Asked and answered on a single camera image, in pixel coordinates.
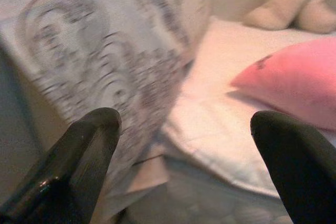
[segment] beige teddy bear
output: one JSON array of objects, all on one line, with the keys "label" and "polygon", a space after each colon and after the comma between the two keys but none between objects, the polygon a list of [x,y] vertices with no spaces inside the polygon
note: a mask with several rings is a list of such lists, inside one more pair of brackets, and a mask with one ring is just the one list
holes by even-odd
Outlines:
[{"label": "beige teddy bear", "polygon": [[246,15],[244,24],[266,30],[282,30],[295,25],[314,33],[336,30],[336,14],[326,0],[268,0]]}]

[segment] white mattress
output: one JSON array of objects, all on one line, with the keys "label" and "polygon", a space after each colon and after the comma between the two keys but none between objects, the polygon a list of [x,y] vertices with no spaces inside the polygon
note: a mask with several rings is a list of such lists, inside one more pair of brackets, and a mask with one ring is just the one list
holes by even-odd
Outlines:
[{"label": "white mattress", "polygon": [[[264,31],[213,18],[163,130],[180,151],[229,184],[279,198],[249,127],[255,112],[270,108],[229,83],[253,62],[285,46],[335,35]],[[335,144],[336,134],[322,133]]]}]

